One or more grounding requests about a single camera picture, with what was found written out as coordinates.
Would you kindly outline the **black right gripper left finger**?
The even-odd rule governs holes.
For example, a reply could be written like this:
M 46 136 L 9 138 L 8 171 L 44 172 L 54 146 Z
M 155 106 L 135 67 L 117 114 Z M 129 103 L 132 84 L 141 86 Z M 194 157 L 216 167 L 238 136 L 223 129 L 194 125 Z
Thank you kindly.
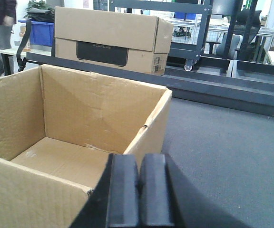
M 71 228 L 137 228 L 138 171 L 134 155 L 108 156 L 105 169 Z

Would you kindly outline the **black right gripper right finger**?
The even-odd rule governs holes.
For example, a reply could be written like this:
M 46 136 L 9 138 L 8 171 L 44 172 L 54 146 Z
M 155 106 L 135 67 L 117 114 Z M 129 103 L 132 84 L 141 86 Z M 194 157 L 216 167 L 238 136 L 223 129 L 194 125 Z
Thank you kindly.
M 143 228 L 246 228 L 203 195 L 166 154 L 146 154 L 140 168 Z

